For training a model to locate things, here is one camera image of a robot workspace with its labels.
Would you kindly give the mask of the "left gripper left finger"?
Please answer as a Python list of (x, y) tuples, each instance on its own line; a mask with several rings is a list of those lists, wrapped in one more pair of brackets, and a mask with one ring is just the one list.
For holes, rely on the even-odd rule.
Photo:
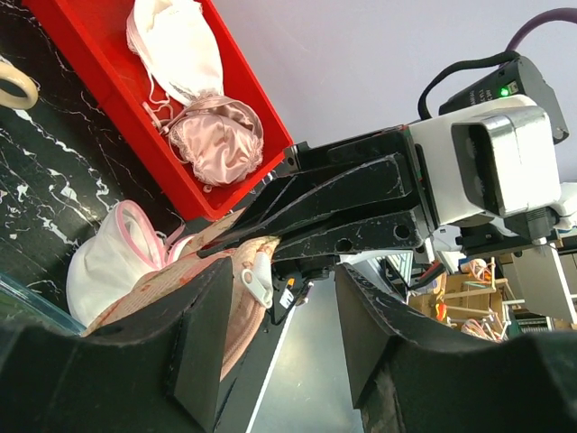
[(214, 305), (162, 301), (86, 337), (3, 325), (2, 431), (211, 431), (217, 342), (199, 327)]

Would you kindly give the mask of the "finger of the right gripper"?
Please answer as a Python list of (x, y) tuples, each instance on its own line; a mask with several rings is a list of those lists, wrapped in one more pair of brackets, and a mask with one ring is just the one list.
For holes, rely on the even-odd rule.
[(264, 187), (220, 242), (239, 244), (387, 215), (414, 189), (415, 172), (399, 152), (357, 165), (287, 175)]
[(370, 216), (357, 221), (325, 220), (294, 230), (261, 228), (250, 233), (227, 231), (199, 251), (204, 258), (267, 237), (279, 241), (275, 262), (375, 250), (407, 250), (426, 239), (426, 223), (414, 211)]

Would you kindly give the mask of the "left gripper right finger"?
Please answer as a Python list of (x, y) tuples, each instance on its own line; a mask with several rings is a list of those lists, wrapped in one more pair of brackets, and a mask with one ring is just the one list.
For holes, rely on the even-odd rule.
[(334, 277), (353, 406), (365, 431), (575, 431), (572, 331), (494, 343), (420, 314), (348, 264)]

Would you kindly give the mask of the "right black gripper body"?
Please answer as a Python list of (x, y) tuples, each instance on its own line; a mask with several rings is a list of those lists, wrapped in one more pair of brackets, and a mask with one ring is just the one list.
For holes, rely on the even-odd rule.
[[(375, 134), (365, 134), (332, 143), (318, 149), (307, 149), (305, 145), (296, 147), (296, 160), (301, 164), (301, 172), (318, 170), (345, 165), (357, 165), (366, 161), (373, 161), (379, 157), (399, 152), (404, 155), (415, 172), (414, 192), (402, 201), (398, 210), (414, 211), (420, 220), (426, 223), (426, 237), (431, 233), (431, 213), (427, 203), (427, 180), (420, 174), (418, 149), (413, 144), (411, 135), (406, 127), (379, 131)], [(307, 285), (315, 280), (327, 277), (334, 267), (341, 261), (343, 254), (325, 257), (312, 257), (281, 262), (272, 261), (272, 281), (275, 295), (289, 289), (293, 297), (303, 299), (307, 295)]]

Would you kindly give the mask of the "floral pink laundry bag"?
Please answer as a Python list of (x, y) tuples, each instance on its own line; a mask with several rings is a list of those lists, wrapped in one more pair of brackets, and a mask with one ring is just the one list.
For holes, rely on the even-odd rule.
[(84, 336), (95, 336), (162, 301), (178, 300), (191, 309), (198, 309), (214, 299), (215, 305), (208, 316), (215, 323), (202, 320), (199, 332), (217, 342), (216, 355), (210, 355), (204, 366), (214, 367), (219, 379), (224, 379), (256, 337), (265, 312), (272, 305), (271, 267), (279, 243), (262, 237), (238, 248), (200, 257), (199, 251), (224, 234), (239, 217), (239, 213), (234, 212), (190, 235), (192, 239), (174, 263), (138, 280), (128, 294), (85, 326)]

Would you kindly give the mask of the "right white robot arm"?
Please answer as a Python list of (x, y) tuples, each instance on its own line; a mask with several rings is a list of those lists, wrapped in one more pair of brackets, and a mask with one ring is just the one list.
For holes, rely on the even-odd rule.
[(413, 251), (458, 226), (473, 256), (550, 241), (575, 224), (576, 196), (559, 180), (554, 147), (569, 135), (553, 89), (514, 51), (452, 65), (489, 68), (437, 115), (312, 148), (286, 151), (289, 173), (267, 185), (207, 257), (264, 236), (278, 240), (277, 281), (312, 281), (344, 255)]

